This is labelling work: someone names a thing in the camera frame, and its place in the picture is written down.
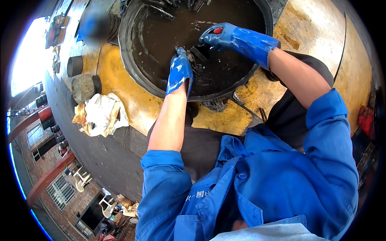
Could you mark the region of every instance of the dirty water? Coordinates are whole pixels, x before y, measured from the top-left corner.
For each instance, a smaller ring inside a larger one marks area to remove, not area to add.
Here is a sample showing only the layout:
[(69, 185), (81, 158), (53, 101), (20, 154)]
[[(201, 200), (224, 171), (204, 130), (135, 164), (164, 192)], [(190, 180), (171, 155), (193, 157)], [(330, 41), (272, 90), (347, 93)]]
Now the dirty water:
[[(174, 46), (189, 50), (198, 44), (200, 35), (213, 23), (229, 22), (236, 26), (265, 33), (264, 17), (253, 0), (213, 0), (203, 5), (198, 13), (188, 11), (186, 4), (166, 10), (175, 19), (162, 18), (147, 7), (141, 10), (133, 38), (133, 57), (142, 73), (158, 88), (166, 90), (170, 59)], [(246, 76), (254, 63), (237, 52), (226, 49), (211, 52), (210, 59), (191, 63), (194, 73), (191, 96), (221, 92)]]

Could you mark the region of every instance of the red handle tool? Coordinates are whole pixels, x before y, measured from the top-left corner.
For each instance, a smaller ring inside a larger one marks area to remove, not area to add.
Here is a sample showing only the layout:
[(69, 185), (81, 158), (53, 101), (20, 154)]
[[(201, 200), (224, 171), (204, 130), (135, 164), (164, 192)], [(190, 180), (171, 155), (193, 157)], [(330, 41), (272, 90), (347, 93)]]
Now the red handle tool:
[(213, 31), (214, 34), (220, 34), (222, 33), (223, 28), (217, 28)]

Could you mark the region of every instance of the jacket button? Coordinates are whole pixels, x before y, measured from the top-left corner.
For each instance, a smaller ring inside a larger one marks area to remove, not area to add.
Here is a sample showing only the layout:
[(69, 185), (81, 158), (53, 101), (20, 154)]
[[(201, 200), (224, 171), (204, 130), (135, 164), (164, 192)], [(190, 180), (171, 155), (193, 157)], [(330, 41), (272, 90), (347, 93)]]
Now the jacket button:
[(245, 178), (247, 178), (247, 175), (245, 173), (240, 173), (239, 175), (237, 175), (237, 178), (238, 179), (245, 179)]

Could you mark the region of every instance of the white plastic chair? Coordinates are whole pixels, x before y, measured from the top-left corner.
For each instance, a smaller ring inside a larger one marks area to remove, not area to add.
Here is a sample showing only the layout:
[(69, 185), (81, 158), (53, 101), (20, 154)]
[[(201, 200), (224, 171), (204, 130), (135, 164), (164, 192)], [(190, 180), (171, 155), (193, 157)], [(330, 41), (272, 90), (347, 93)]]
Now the white plastic chair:
[[(107, 197), (107, 195), (105, 195), (102, 200), (99, 202), (99, 206), (102, 207), (102, 213), (103, 213), (103, 216), (105, 218), (109, 218), (111, 216), (111, 214), (113, 213), (113, 210), (114, 210), (114, 207), (115, 205), (118, 203), (117, 201), (115, 201), (113, 204), (111, 204), (112, 201), (114, 201), (114, 198), (111, 198), (109, 201), (105, 200), (105, 198)], [(102, 206), (102, 203), (105, 203), (107, 204), (107, 207), (106, 209), (103, 209), (103, 206)]]
[(91, 174), (87, 175), (87, 172), (84, 172), (83, 174), (80, 174), (79, 171), (82, 169), (83, 166), (81, 166), (75, 173), (74, 173), (74, 179), (75, 179), (75, 187), (79, 192), (83, 192), (84, 186), (86, 183), (89, 183), (93, 178), (91, 177)]

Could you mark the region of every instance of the brick building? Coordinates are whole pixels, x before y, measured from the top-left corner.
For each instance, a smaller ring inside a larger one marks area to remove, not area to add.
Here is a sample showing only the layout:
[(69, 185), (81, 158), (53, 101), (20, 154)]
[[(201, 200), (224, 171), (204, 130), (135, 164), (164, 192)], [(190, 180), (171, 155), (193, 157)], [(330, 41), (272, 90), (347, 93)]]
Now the brick building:
[[(36, 105), (30, 104), (27, 108), (34, 109)], [(26, 117), (11, 116), (10, 131)], [(62, 159), (54, 134), (50, 128), (44, 130), (40, 120), (21, 131), (11, 146), (17, 175), (25, 195)], [(81, 166), (81, 160), (75, 159), (55, 178), (32, 207), (42, 227), (53, 240), (98, 240), (95, 235), (103, 219), (99, 202), (104, 193), (102, 187), (93, 180), (82, 192), (77, 191), (74, 177), (70, 173), (73, 174)], [(116, 240), (134, 240), (134, 229), (135, 226), (126, 228)]]

